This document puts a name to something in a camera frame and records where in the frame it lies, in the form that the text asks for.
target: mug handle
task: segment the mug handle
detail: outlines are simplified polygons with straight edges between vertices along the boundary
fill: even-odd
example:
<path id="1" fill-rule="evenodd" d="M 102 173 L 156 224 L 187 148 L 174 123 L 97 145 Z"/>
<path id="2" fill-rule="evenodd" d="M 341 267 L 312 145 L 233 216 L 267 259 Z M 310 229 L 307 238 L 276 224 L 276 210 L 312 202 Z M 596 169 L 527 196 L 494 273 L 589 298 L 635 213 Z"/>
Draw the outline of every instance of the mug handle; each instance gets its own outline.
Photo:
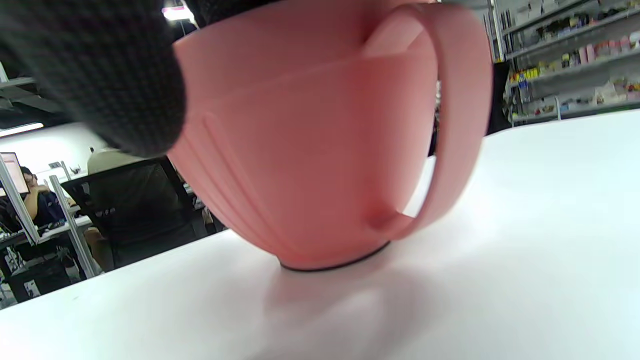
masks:
<path id="1" fill-rule="evenodd" d="M 376 226 L 389 240 L 426 227 L 454 206 L 476 163 L 491 105 L 489 41 L 470 10 L 441 3 L 399 6 L 369 37 L 364 56 L 397 54 L 416 44 L 435 52 L 442 84 L 436 163 L 418 215 L 412 218 L 396 213 Z"/>

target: ceiling light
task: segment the ceiling light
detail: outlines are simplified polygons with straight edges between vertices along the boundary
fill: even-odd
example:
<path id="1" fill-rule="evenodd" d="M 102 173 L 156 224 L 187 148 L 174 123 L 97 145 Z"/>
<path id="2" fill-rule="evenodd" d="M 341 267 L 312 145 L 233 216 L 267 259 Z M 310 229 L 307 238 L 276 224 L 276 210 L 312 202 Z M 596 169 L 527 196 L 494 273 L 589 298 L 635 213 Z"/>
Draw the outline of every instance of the ceiling light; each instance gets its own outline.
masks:
<path id="1" fill-rule="evenodd" d="M 18 126 L 18 127 L 12 127 L 11 129 L 0 130 L 0 137 L 7 136 L 7 135 L 13 135 L 13 134 L 17 134 L 17 133 L 23 133 L 23 132 L 29 131 L 29 130 L 40 129 L 43 126 L 44 125 L 42 125 L 41 122 L 36 122 L 34 124 L 27 124 L 27 125 Z"/>
<path id="2" fill-rule="evenodd" d="M 162 14 L 167 20 L 188 20 L 193 19 L 193 14 L 184 6 L 162 9 Z"/>

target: desk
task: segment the desk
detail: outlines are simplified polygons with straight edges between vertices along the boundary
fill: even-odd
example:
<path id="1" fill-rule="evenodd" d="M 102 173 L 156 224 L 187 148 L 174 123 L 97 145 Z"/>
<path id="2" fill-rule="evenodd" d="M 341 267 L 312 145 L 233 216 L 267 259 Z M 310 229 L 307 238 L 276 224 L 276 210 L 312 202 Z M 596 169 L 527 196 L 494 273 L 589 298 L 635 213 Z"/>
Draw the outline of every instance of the desk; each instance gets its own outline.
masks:
<path id="1" fill-rule="evenodd" d="M 92 224 L 91 219 L 89 219 L 89 217 L 86 215 L 76 218 L 74 220 L 76 221 L 76 225 L 78 227 L 88 226 Z M 70 228 L 69 224 L 64 223 L 60 227 L 46 231 L 44 232 L 44 234 L 42 234 L 42 236 L 40 237 L 40 241 L 38 243 L 43 243 L 49 239 L 55 238 L 57 235 L 60 235 L 62 233 L 69 231 L 69 228 Z"/>
<path id="2" fill-rule="evenodd" d="M 447 216 L 363 263 L 292 273 L 225 231 L 0 311 L 0 349 L 65 360 L 640 359 L 638 134 L 640 111 L 498 133 Z"/>

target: person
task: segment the person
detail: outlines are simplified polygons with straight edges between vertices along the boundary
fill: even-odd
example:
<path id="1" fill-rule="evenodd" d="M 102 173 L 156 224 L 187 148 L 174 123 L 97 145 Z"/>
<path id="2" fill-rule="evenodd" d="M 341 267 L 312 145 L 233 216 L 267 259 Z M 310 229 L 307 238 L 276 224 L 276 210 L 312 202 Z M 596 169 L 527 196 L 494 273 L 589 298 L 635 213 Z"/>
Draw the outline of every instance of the person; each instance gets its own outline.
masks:
<path id="1" fill-rule="evenodd" d="M 137 161 L 141 161 L 143 158 L 137 156 L 125 154 L 122 151 L 105 148 L 101 151 L 92 151 L 89 160 L 86 163 L 87 173 L 89 175 L 97 172 L 107 171 L 112 168 L 121 167 Z M 91 249 L 91 255 L 94 260 L 103 271 L 110 271 L 113 267 L 112 251 L 107 239 L 102 235 L 97 227 L 89 227 L 84 231 L 84 240 Z"/>
<path id="2" fill-rule="evenodd" d="M 58 196 L 48 186 L 38 184 L 38 176 L 28 167 L 20 167 L 20 169 L 29 188 L 29 193 L 24 198 L 24 205 L 34 225 L 41 227 L 64 220 L 65 214 L 60 207 Z M 66 199 L 66 201 L 70 206 L 74 205 L 72 200 Z"/>

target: office chair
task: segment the office chair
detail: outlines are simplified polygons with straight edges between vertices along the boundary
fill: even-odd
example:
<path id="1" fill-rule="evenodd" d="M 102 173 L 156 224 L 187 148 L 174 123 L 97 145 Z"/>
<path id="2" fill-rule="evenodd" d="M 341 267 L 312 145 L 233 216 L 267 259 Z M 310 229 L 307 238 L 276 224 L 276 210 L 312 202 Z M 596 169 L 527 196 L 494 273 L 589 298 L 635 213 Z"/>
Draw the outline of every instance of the office chair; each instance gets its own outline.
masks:
<path id="1" fill-rule="evenodd" d="M 509 78 L 509 63 L 494 63 L 493 64 L 493 96 L 491 103 L 491 115 L 489 116 L 489 124 L 486 129 L 486 134 L 491 135 L 509 129 L 511 123 L 507 120 L 504 114 L 503 106 L 503 94 L 504 87 L 507 85 L 507 79 Z"/>
<path id="2" fill-rule="evenodd" d="M 205 237 L 167 157 L 143 160 L 61 184 L 111 246 L 113 268 Z"/>

